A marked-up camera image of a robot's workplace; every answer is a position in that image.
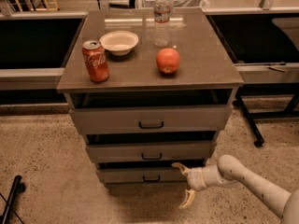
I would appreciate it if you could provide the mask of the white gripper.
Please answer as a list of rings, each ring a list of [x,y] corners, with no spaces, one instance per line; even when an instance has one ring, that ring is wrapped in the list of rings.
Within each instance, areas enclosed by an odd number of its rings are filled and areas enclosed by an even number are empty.
[[[192,204],[196,191],[214,186],[220,187],[227,183],[227,180],[221,175],[216,165],[189,169],[180,162],[173,162],[172,166],[179,168],[180,172],[187,176],[188,184],[192,188],[185,190],[185,198],[179,205],[179,209],[185,209]]]

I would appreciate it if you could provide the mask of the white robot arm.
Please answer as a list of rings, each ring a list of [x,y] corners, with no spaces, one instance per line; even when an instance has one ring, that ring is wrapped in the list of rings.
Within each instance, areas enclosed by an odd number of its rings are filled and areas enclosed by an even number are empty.
[[[185,199],[179,209],[189,207],[201,190],[229,187],[238,182],[267,206],[281,220],[280,224],[299,224],[299,189],[290,193],[253,173],[231,155],[222,155],[215,165],[207,167],[188,168],[180,162],[172,166],[179,168],[190,187],[185,190]]]

